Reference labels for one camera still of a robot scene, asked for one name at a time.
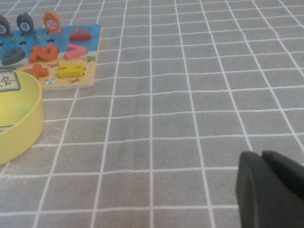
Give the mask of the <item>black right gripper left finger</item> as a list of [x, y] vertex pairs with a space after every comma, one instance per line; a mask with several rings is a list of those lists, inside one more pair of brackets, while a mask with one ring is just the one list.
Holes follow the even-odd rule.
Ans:
[[242, 152], [236, 197], [243, 228], [302, 228], [304, 198], [291, 192], [262, 155]]

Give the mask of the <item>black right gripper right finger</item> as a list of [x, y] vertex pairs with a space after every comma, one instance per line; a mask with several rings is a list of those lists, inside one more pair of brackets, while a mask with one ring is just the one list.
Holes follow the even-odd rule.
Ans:
[[291, 192], [304, 197], [303, 165], [275, 151], [263, 151], [262, 158]]

